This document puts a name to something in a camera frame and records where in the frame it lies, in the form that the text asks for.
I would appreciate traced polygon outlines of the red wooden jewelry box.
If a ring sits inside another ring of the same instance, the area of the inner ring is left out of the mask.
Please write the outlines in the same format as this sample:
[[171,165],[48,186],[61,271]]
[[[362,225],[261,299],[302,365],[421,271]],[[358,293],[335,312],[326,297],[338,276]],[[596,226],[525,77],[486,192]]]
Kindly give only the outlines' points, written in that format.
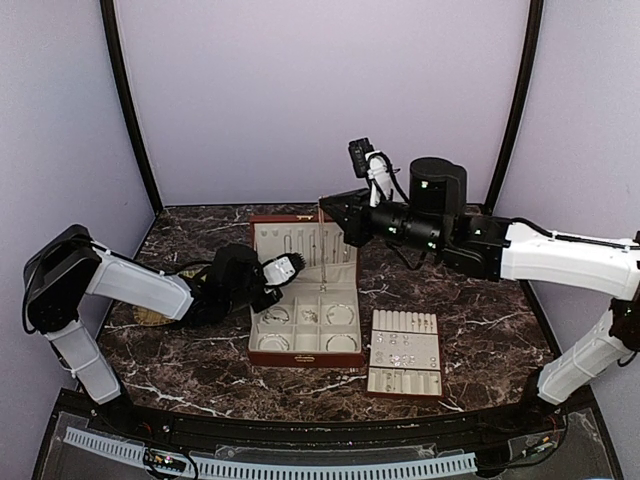
[[247,353],[265,367],[359,368],[364,365],[358,302],[359,254],[331,219],[254,215],[251,239],[265,262],[300,253],[305,269],[281,288],[277,305],[251,313]]

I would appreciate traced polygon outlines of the brown jewelry display tray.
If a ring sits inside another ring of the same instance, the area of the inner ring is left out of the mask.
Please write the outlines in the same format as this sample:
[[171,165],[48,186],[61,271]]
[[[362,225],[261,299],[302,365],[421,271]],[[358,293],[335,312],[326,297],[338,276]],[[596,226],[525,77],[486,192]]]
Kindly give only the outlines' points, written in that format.
[[375,310],[366,392],[372,396],[443,395],[437,316]]

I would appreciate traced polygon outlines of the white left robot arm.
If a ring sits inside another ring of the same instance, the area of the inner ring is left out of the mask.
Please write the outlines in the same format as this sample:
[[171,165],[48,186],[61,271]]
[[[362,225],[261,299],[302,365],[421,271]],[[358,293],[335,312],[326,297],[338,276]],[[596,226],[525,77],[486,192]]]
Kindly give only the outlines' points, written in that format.
[[210,259],[158,269],[113,251],[73,224],[23,266],[23,327],[48,340],[89,398],[103,405],[103,421],[120,436],[131,436],[141,427],[140,412],[122,399],[125,387],[85,325],[84,304],[100,299],[184,326],[211,324],[245,308],[261,312],[276,305],[283,297],[283,283],[274,276],[280,264],[266,264],[253,248],[231,243]]

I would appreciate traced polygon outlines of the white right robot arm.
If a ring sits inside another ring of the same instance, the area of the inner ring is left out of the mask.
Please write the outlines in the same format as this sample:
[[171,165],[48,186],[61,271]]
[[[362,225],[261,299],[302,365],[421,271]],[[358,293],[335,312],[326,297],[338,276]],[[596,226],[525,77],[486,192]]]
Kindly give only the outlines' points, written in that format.
[[564,403],[610,365],[639,350],[639,244],[547,231],[522,218],[421,212],[406,203],[369,202],[360,189],[320,199],[320,209],[362,247],[379,238],[406,246],[470,278],[532,280],[608,294],[608,309],[589,331],[533,379],[534,387],[510,413],[521,434],[534,432],[549,405]]

